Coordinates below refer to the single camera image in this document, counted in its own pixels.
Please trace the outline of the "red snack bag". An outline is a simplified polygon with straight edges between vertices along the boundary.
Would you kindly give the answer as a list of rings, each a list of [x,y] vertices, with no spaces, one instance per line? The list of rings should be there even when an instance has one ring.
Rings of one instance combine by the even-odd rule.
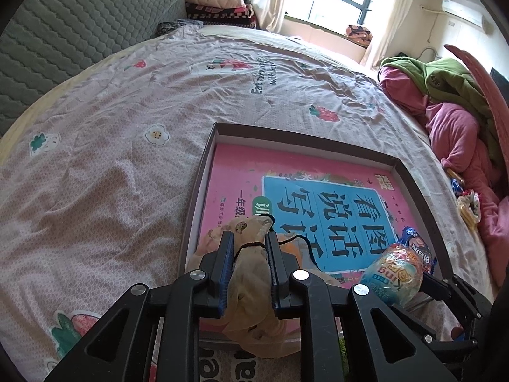
[[[360,283],[387,305],[404,307],[419,292],[423,276],[422,258],[409,247],[394,243],[364,271]]]

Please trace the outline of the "beige drawstring pouch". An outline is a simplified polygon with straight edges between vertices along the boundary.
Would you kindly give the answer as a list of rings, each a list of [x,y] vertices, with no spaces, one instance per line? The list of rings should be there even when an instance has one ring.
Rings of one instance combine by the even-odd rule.
[[[268,253],[262,247],[273,226],[269,215],[239,216],[205,232],[186,270],[199,267],[207,253],[218,249],[224,232],[234,236],[233,272],[227,306],[219,319],[202,319],[200,328],[221,334],[262,359],[282,358],[300,350],[300,321],[274,314]]]

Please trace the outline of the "blue snack packet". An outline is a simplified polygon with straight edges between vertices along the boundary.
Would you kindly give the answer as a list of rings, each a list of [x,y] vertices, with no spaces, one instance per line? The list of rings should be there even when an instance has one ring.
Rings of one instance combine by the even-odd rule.
[[[404,247],[410,248],[420,257],[426,273],[434,273],[437,259],[417,230],[412,227],[404,227],[398,243]]]

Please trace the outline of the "pink and blue book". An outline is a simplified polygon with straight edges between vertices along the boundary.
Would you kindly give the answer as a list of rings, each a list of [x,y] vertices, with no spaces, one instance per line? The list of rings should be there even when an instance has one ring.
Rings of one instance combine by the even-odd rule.
[[[392,166],[218,142],[205,171],[196,248],[208,230],[269,214],[304,267],[349,289],[404,227],[432,244],[418,210]]]

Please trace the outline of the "snack packets on bed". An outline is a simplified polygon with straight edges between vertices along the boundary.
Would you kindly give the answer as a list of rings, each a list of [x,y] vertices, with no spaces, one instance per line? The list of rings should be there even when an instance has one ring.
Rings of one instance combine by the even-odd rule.
[[[456,205],[461,218],[470,230],[476,230],[481,221],[481,201],[478,193],[473,189],[469,189],[463,176],[451,168],[447,168],[445,173],[450,178],[451,188],[456,197]]]

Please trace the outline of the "pink patterned bed sheet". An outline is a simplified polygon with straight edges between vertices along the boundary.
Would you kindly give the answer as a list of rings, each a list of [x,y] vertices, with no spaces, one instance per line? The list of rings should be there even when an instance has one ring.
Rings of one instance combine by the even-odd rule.
[[[453,271],[496,288],[426,134],[358,67],[258,30],[184,27],[53,89],[1,141],[1,343],[42,381],[136,283],[178,274],[192,186],[215,123],[305,133],[399,158]]]

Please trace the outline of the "pink quilt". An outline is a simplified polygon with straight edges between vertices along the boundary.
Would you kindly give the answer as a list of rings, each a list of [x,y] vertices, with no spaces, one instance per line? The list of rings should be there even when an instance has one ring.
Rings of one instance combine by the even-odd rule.
[[[379,82],[385,94],[424,126],[431,149],[443,169],[461,175],[477,192],[481,204],[478,230],[496,286],[501,287],[508,267],[508,194],[495,191],[501,172],[488,157],[475,118],[455,103],[431,103],[400,69],[382,67]]]

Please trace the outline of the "grey cardboard box tray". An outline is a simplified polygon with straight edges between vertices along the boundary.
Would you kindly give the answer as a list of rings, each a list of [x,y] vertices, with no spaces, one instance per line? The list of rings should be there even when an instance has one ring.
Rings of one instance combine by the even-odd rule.
[[[180,270],[196,268],[224,228],[253,233],[264,216],[301,267],[345,289],[406,227],[430,248],[435,276],[453,275],[436,220],[400,159],[310,135],[215,124],[192,191]]]

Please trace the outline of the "green garment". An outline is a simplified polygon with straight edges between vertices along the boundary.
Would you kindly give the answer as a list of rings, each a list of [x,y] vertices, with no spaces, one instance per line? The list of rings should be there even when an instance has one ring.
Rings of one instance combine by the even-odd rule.
[[[393,69],[409,78],[420,94],[430,101],[463,106],[480,124],[481,140],[486,142],[490,159],[501,166],[503,155],[493,112],[481,87],[463,63],[452,58],[429,63],[411,57],[385,58],[378,73],[380,84]]]

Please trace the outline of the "black television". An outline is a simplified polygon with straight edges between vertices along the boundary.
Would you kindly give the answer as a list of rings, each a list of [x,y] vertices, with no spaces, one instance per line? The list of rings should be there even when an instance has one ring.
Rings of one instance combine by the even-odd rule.
[[[504,97],[506,104],[509,104],[509,81],[507,78],[494,68],[491,68],[490,76],[497,85],[502,97]]]

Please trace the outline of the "colourful bag on windowsill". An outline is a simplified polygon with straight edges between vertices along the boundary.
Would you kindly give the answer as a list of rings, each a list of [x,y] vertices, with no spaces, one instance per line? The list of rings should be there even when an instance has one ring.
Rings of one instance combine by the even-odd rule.
[[[349,25],[346,35],[349,40],[364,48],[367,48],[373,39],[371,31],[361,25]]]

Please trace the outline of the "dark patterned cloth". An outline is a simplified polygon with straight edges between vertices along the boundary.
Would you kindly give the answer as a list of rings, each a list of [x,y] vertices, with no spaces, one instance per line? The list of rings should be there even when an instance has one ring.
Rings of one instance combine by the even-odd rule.
[[[189,19],[177,19],[172,21],[161,22],[156,26],[154,31],[154,37],[160,37],[173,33],[175,30],[185,26],[196,26],[202,28],[204,25],[201,21],[189,20]]]

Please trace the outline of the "grey quilted headboard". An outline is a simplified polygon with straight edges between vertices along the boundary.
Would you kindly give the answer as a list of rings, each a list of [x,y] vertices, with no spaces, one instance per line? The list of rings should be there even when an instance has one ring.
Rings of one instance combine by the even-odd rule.
[[[185,16],[185,0],[24,0],[1,32],[1,131],[52,88]]]

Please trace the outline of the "white air conditioner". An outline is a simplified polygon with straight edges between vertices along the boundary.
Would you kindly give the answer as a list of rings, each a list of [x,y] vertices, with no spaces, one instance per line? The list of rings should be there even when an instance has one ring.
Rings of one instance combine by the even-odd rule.
[[[464,22],[473,24],[475,27],[482,29],[484,33],[488,31],[486,17],[480,11],[471,9],[453,0],[442,0],[442,10],[453,17],[462,19]]]

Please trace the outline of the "stack of folded blankets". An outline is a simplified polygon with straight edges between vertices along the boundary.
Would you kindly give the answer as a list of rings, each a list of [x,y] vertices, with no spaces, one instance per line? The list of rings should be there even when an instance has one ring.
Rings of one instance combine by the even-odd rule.
[[[251,0],[185,0],[187,18],[210,25],[259,29]]]

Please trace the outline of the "white right curtain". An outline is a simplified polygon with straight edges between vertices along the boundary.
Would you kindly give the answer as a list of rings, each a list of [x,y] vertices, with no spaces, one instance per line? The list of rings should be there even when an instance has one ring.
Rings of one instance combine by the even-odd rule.
[[[373,21],[367,26],[373,39],[361,59],[361,65],[375,69],[387,55],[400,30],[413,0],[379,0],[374,7]]]

